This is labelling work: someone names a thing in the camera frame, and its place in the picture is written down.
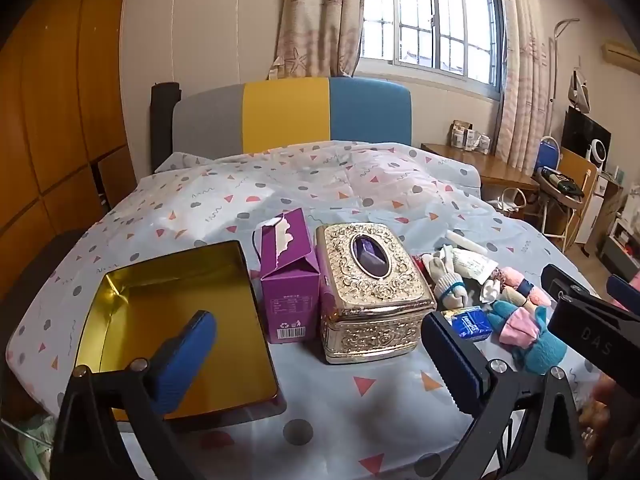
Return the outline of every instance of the blue headboard panel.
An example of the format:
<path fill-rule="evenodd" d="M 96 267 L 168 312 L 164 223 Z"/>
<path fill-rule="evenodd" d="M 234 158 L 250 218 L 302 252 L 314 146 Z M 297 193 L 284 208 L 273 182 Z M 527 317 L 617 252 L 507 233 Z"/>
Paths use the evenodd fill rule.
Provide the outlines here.
<path fill-rule="evenodd" d="M 329 78 L 332 140 L 411 145 L 411 94 L 396 83 L 365 77 Z"/>

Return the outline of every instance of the air conditioner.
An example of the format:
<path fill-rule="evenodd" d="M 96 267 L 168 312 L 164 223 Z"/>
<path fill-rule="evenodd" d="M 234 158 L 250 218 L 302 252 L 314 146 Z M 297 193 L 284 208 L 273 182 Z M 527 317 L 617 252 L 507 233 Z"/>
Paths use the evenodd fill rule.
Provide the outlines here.
<path fill-rule="evenodd" d="M 602 55 L 608 63 L 640 74 L 640 54 L 632 47 L 615 41 L 607 41 L 602 46 Z"/>

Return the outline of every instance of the barcode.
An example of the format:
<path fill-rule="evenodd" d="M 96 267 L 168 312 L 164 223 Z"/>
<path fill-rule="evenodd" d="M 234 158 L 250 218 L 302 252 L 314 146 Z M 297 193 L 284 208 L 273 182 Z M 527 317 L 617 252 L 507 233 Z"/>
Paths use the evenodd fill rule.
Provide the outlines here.
<path fill-rule="evenodd" d="M 304 337 L 306 326 L 297 326 L 295 328 L 279 328 L 278 339 L 289 339 L 291 337 Z"/>

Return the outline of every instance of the white tube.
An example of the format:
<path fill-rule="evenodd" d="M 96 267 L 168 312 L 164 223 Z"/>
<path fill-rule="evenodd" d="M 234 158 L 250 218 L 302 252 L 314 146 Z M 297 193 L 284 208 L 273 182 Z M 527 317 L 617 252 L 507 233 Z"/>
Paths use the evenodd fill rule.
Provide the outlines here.
<path fill-rule="evenodd" d="M 482 254 L 464 249 L 453 249 L 453 268 L 463 278 L 471 278 L 482 285 L 498 266 L 498 262 Z"/>
<path fill-rule="evenodd" d="M 475 253 L 478 254 L 482 254 L 482 256 L 487 256 L 488 252 L 486 250 L 486 248 L 476 244 L 475 242 L 469 240 L 469 238 L 465 238 L 463 236 L 460 236 L 459 234 L 450 231 L 447 229 L 447 234 L 446 237 L 451 240 L 453 243 L 455 243 L 456 245 L 459 245 L 460 247 L 462 247 L 463 249 L 467 249 L 469 251 L 473 251 Z"/>

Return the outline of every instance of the ornate gold box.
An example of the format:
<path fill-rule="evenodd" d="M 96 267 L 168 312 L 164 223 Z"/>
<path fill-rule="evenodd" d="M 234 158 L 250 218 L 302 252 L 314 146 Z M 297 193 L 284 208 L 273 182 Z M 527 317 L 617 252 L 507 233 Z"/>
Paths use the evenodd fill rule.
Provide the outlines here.
<path fill-rule="evenodd" d="M 320 332 L 331 364 L 375 361 L 410 352 L 436 302 L 400 240 L 382 224 L 316 230 Z"/>

